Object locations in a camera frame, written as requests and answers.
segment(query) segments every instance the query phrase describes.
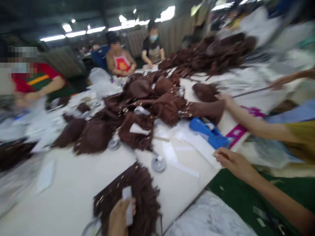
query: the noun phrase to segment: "white fabric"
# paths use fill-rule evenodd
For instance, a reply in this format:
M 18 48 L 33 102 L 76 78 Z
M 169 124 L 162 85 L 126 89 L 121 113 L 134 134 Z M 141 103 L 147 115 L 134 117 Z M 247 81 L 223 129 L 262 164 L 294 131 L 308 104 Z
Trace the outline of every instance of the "white fabric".
M 239 215 L 214 193 L 205 191 L 165 236 L 254 236 Z

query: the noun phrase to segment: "ceiling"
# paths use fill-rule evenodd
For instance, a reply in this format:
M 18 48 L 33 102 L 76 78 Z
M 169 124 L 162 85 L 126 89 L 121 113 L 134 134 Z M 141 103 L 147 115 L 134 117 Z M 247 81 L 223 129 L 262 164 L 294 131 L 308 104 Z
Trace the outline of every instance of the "ceiling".
M 119 15 L 128 20 L 155 19 L 169 6 L 176 6 L 177 12 L 197 2 L 200 0 L 5 0 L 0 2 L 0 34 L 36 41 L 65 34 L 64 23 L 69 23 L 72 31 L 87 30 L 88 25 L 110 28 L 120 25 Z

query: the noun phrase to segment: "purple label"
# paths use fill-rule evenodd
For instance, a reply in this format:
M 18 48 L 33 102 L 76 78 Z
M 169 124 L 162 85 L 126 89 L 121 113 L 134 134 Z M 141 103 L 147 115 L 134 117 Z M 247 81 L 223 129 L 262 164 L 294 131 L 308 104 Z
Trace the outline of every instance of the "purple label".
M 265 114 L 261 113 L 258 108 L 247 108 L 242 106 L 248 110 L 248 112 L 255 117 L 265 117 Z M 247 132 L 247 129 L 242 125 L 237 125 L 232 129 L 226 137 L 230 141 L 229 149 L 231 149 Z

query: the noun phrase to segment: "black shirt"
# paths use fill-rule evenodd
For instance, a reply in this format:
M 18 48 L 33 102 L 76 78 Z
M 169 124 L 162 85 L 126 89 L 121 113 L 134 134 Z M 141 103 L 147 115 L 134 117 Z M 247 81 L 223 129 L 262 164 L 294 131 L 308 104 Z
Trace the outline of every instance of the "black shirt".
M 146 50 L 147 51 L 147 56 L 149 56 L 149 50 L 150 49 L 156 49 L 157 46 L 160 46 L 160 49 L 163 48 L 161 43 L 160 43 L 160 41 L 159 41 L 159 39 L 157 39 L 154 43 L 150 43 L 149 36 L 148 36 L 143 41 L 143 48 L 142 48 L 142 50 Z

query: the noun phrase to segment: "white work table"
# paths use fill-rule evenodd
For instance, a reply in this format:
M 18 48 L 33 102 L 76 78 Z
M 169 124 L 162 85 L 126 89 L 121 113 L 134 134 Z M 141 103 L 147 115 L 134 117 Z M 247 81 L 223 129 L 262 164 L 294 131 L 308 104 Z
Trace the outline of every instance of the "white work table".
M 198 101 L 191 86 L 195 82 L 181 80 L 186 88 L 185 98 Z M 271 110 L 286 96 L 285 91 L 262 91 L 239 97 L 236 101 L 262 112 Z M 224 112 L 218 127 L 226 135 L 237 124 Z M 154 150 L 163 156 L 162 142 L 153 140 Z M 171 138 L 173 147 L 187 146 L 184 141 Z M 212 180 L 215 170 L 196 150 L 176 151 L 178 161 L 200 173 L 196 178 L 168 165 L 163 173 L 151 169 L 153 154 L 136 151 L 139 161 L 149 168 L 159 187 L 158 202 L 163 214 L 165 231 Z M 72 148 L 53 149 L 45 154 L 44 162 L 56 160 L 53 184 L 40 194 L 32 188 L 17 206 L 0 222 L 0 235 L 4 236 L 78 236 L 92 220 L 93 197 L 131 166 L 136 157 L 121 146 L 118 150 L 105 150 L 100 154 L 75 156 Z

